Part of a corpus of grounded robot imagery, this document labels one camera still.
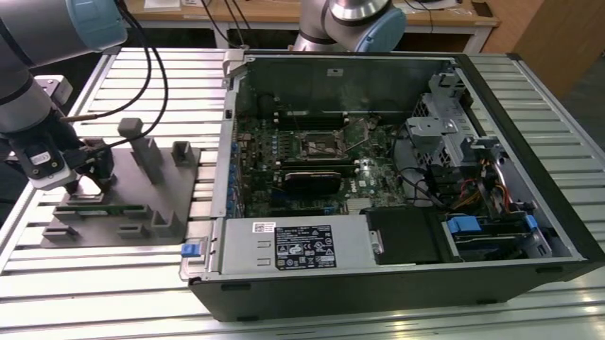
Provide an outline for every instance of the metal bracket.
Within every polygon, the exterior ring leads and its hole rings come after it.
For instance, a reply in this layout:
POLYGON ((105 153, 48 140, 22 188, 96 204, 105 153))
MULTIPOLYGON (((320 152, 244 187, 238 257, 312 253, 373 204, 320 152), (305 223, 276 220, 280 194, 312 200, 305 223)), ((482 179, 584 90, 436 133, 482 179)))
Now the metal bracket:
POLYGON ((222 75, 232 77, 244 70, 244 51, 243 50, 228 50, 224 53, 222 58, 222 75))

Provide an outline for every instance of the yellow wire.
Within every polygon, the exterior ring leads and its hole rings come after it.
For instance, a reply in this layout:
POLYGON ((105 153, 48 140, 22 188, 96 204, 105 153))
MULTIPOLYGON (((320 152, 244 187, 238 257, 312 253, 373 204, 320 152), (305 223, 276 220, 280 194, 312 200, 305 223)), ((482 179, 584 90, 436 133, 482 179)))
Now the yellow wire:
POLYGON ((452 210, 458 209, 460 206, 471 203, 476 198, 479 197, 479 192, 475 192, 472 195, 470 195, 462 202, 459 202, 455 207, 452 207, 452 210))

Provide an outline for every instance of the white paper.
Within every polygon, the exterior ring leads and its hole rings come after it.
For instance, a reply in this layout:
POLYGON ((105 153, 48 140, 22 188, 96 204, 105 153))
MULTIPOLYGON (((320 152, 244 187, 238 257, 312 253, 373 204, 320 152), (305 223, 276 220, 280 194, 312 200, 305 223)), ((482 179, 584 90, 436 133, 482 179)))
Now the white paper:
POLYGON ((145 12, 180 11, 180 0, 144 0, 145 12))

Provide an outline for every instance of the aluminum extrusion table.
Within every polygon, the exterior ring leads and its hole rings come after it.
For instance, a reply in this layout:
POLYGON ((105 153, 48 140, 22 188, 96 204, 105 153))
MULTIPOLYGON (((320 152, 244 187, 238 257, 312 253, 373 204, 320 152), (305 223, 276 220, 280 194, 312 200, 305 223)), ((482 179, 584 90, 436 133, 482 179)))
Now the aluminum extrusion table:
MULTIPOLYGON (((158 146, 201 148, 189 237, 208 233, 224 89, 224 50, 161 49, 168 112, 152 135, 158 146)), ((605 155, 522 62, 471 57, 588 230, 605 246, 605 155)), ((137 92, 144 53, 104 55, 72 114, 116 108, 137 92)), ((149 124, 161 102, 160 74, 129 109, 76 125, 81 137, 117 140, 122 117, 149 124)), ((483 129, 490 123, 478 112, 483 129)), ((0 339, 602 339, 605 268, 550 283, 507 303, 261 322, 216 322, 178 279, 180 246, 41 249, 60 190, 27 186, 0 230, 0 339)))

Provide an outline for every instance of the red wire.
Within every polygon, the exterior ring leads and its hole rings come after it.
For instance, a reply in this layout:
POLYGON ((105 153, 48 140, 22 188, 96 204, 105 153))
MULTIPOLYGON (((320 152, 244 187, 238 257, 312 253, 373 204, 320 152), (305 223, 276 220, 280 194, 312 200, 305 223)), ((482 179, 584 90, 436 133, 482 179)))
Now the red wire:
POLYGON ((474 182, 474 178, 471 179, 467 179, 464 182, 462 182, 462 186, 460 186, 460 198, 462 196, 464 195, 464 188, 466 188, 466 185, 470 183, 470 182, 474 182))

